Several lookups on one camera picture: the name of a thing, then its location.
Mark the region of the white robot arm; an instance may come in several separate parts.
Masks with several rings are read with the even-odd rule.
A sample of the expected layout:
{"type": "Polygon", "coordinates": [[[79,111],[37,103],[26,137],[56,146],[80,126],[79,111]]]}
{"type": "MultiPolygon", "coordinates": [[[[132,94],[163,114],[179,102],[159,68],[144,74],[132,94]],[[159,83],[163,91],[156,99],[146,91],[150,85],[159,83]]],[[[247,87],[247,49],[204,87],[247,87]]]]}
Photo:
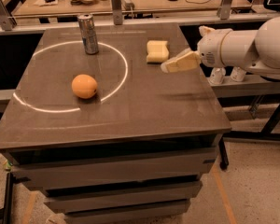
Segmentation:
{"type": "Polygon", "coordinates": [[[200,63],[212,68],[227,66],[280,80],[280,17],[263,23],[258,30],[199,27],[202,39],[197,50],[184,49],[161,64],[164,73],[187,71],[200,63]]]}

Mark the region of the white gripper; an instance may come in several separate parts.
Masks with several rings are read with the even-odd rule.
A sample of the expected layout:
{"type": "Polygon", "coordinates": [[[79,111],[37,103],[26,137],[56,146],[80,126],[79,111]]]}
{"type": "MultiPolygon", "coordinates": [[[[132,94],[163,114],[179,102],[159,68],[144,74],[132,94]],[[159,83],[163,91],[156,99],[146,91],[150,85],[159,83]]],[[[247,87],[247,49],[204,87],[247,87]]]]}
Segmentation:
{"type": "Polygon", "coordinates": [[[200,26],[199,33],[202,38],[197,43],[198,52],[191,49],[184,49],[173,58],[161,64],[162,72],[175,73],[188,71],[197,68],[201,61],[207,67],[224,67],[221,58],[221,47],[223,40],[230,32],[230,28],[214,29],[204,25],[200,26]]]}

